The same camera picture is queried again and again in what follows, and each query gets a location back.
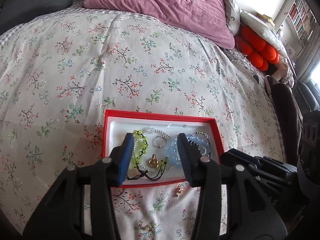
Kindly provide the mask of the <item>gold heart pendant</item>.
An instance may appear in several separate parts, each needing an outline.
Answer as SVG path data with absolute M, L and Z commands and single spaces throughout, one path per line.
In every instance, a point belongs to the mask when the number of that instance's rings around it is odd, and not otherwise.
M 148 161 L 149 166 L 152 168 L 157 168 L 158 167 L 158 160 L 155 154 L 152 155 L 151 159 Z

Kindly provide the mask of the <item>red jewelry box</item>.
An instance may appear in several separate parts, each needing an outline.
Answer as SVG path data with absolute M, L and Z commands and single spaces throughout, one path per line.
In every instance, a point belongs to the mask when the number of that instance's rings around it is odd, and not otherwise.
M 152 187 L 185 181 L 176 145 L 180 133 L 196 143 L 202 155 L 216 162 L 224 152 L 214 118 L 106 110 L 101 155 L 108 157 L 115 147 L 122 144 L 125 135 L 134 131 L 147 138 L 149 148 L 140 158 L 138 167 L 133 161 L 130 163 L 128 178 L 122 187 Z M 148 163 L 153 154 L 158 160 L 157 168 L 150 167 Z

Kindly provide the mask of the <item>small gold earring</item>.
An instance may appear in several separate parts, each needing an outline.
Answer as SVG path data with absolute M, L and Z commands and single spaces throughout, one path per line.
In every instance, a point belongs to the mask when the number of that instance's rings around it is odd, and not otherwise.
M 175 197 L 179 197 L 185 189 L 182 186 L 178 186 L 175 192 Z

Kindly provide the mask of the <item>gold charm earring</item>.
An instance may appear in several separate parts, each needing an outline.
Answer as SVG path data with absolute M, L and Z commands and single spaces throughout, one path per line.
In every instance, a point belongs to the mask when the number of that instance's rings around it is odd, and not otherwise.
M 148 231 L 148 232 L 154 232 L 154 229 L 155 229 L 155 225 L 154 224 L 148 224 L 144 227 L 144 230 L 145 231 Z

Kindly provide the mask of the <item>dark brown blanket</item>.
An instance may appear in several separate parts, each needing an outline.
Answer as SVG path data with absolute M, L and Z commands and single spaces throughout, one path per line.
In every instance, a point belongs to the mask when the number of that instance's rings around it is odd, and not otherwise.
M 268 96 L 276 112 L 284 144 L 286 161 L 296 166 L 298 163 L 298 149 L 302 132 L 302 115 L 292 94 L 291 88 L 276 80 L 265 76 Z

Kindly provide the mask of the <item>orange plush cushion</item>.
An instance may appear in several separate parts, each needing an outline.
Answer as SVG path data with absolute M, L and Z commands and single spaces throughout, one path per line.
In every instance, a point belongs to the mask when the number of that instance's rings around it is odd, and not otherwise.
M 236 35 L 235 46 L 262 72 L 268 70 L 269 64 L 276 64 L 280 60 L 276 49 L 246 25 L 242 26 Z

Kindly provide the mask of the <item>floral bed sheet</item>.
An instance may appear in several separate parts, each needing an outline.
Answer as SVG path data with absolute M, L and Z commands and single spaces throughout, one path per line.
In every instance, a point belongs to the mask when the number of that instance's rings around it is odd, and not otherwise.
M 285 160 L 271 100 L 239 51 L 157 19 L 65 10 L 1 35 L 1 210 L 22 232 L 69 164 L 94 164 L 106 110 L 214 118 L 225 149 Z

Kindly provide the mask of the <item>white bookshelf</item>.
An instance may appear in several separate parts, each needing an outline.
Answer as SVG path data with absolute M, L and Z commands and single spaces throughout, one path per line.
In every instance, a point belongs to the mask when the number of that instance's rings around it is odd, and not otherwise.
M 317 23 L 305 0 L 294 1 L 289 12 L 289 19 L 294 26 L 300 45 L 305 46 Z

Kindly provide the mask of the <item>white printed pillow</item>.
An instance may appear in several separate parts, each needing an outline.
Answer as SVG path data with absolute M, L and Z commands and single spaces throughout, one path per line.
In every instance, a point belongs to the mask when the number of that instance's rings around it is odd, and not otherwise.
M 223 1 L 225 4 L 227 27 L 233 36 L 235 36 L 240 29 L 240 8 L 235 0 Z

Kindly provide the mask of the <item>purple pillow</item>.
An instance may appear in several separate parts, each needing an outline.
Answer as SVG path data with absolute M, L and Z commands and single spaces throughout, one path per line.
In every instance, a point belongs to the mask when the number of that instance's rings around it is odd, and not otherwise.
M 199 34 L 232 49 L 223 0 L 84 0 L 87 9 L 110 9 L 152 16 L 165 24 Z

